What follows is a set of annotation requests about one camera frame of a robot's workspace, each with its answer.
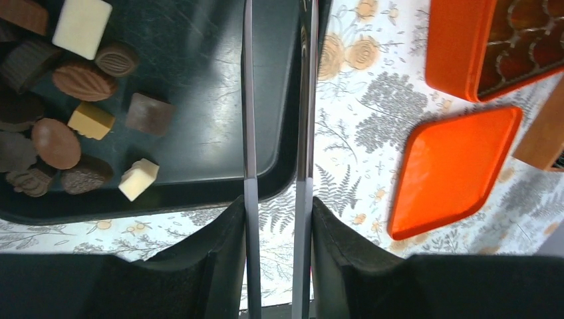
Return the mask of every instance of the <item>gray fern pattern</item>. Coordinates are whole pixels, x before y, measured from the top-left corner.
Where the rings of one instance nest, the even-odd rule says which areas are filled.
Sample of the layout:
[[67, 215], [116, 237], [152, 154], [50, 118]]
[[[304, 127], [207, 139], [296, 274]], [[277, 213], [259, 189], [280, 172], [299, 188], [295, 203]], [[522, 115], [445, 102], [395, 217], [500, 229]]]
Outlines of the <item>gray fern pattern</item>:
[[27, 226], [24, 229], [18, 226], [17, 224], [0, 221], [0, 250], [15, 249], [20, 251], [28, 249], [38, 245], [41, 237], [45, 235], [56, 235], [63, 238], [74, 236], [63, 231], [66, 225]]
[[389, 144], [396, 151], [401, 150], [413, 127], [436, 117], [432, 112], [425, 112], [427, 95], [414, 91], [409, 78], [398, 73], [380, 73], [359, 100], [374, 111], [356, 125], [356, 144], [364, 146], [367, 153], [382, 148], [384, 144]]
[[182, 217], [188, 217], [190, 221], [196, 226], [206, 226], [211, 223], [225, 208], [212, 208], [203, 211], [185, 211], [180, 213]]
[[519, 216], [533, 213], [533, 216], [540, 212], [536, 211], [542, 204], [543, 194], [553, 191], [560, 182], [558, 173], [546, 174], [542, 171], [534, 173], [530, 179], [522, 179], [513, 184], [509, 191], [503, 196], [503, 208], [507, 211], [517, 211]]
[[410, 55], [421, 56], [427, 51], [427, 34], [429, 33], [428, 8], [419, 8], [415, 12], [417, 25], [413, 28]]
[[[347, 172], [341, 181], [335, 176], [316, 165], [319, 172], [319, 180], [314, 179], [314, 194], [318, 196], [330, 208], [333, 213], [343, 216], [347, 207], [354, 209], [357, 199], [358, 185], [361, 177], [353, 181], [351, 167], [347, 166]], [[282, 233], [288, 227], [293, 229], [295, 218], [296, 185], [292, 184], [284, 193], [275, 199], [262, 203], [259, 212], [259, 226], [262, 231], [270, 230], [271, 233]]]
[[81, 243], [72, 251], [75, 254], [111, 254], [122, 258], [134, 255], [138, 256], [139, 259], [145, 260], [172, 245], [172, 243], [151, 239], [148, 235], [142, 235], [135, 242], [123, 238], [115, 239], [109, 247], [92, 243]]
[[339, 215], [339, 217], [343, 216], [343, 211], [345, 211], [347, 207], [355, 209], [356, 203], [358, 202], [356, 193], [361, 177], [353, 181], [351, 177], [351, 167], [347, 166], [345, 177], [340, 182], [336, 182], [331, 173], [324, 170], [319, 165], [315, 167], [319, 171], [320, 176], [320, 180], [317, 184], [318, 187], [316, 187], [315, 191], [323, 203], [331, 209], [333, 213]]

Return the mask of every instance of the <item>floral tablecloth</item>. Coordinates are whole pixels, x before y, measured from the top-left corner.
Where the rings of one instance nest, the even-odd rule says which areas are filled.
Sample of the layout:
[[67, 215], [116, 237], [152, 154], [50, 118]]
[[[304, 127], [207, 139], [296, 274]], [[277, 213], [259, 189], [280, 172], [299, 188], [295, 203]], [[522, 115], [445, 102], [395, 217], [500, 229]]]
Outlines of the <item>floral tablecloth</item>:
[[[402, 257], [534, 253], [564, 217], [564, 179], [513, 158], [475, 215], [405, 241], [393, 241], [386, 232], [402, 149], [417, 123], [515, 104], [525, 110], [518, 142], [559, 79], [489, 104], [433, 90], [424, 80], [428, 20], [428, 0], [334, 0], [317, 87], [315, 193], [355, 231]], [[261, 204], [264, 306], [291, 301], [294, 200], [295, 186]], [[147, 259], [221, 211], [40, 227], [0, 221], [0, 250]], [[241, 307], [246, 307], [246, 285]]]

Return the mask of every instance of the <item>leaf-shaped chocolate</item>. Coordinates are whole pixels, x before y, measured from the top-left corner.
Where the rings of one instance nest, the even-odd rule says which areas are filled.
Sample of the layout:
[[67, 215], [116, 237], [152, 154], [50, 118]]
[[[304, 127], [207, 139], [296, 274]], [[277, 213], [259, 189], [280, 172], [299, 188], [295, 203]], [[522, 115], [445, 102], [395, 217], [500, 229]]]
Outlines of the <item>leaf-shaped chocolate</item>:
[[121, 77], [135, 71], [139, 64], [139, 56], [124, 43], [112, 43], [98, 51], [94, 61], [105, 73]]
[[105, 100], [118, 90], [114, 77], [89, 62], [64, 63], [53, 72], [53, 83], [63, 93], [88, 102]]

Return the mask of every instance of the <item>yellow chocolate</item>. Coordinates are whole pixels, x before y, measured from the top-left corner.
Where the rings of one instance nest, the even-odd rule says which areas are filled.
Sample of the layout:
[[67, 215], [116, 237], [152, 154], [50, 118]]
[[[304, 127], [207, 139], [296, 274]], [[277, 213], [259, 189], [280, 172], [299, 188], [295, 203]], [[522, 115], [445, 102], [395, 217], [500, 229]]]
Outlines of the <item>yellow chocolate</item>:
[[88, 102], [81, 102], [67, 125], [80, 135], [99, 141], [112, 129], [115, 121], [112, 114]]

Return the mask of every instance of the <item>square chocolate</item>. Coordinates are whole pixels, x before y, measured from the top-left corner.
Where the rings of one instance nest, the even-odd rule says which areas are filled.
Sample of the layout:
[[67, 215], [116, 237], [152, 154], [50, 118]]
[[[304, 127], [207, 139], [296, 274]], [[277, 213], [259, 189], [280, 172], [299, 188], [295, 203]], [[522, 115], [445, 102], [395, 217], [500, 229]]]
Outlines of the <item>square chocolate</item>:
[[125, 126], [147, 134], [164, 136], [175, 109], [172, 104], [135, 93], [131, 97]]

